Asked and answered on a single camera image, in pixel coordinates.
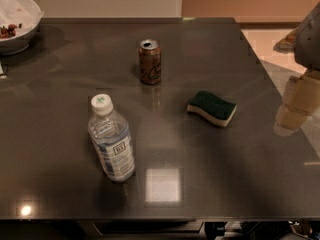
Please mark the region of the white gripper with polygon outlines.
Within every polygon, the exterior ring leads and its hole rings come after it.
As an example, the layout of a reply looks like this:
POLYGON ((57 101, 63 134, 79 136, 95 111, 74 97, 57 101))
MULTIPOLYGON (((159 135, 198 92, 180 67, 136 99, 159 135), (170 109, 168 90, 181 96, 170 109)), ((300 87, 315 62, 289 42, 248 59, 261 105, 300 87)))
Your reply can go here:
POLYGON ((275 118, 277 131, 297 131, 320 107, 320 2, 297 30, 295 61, 312 70, 286 83, 275 118))

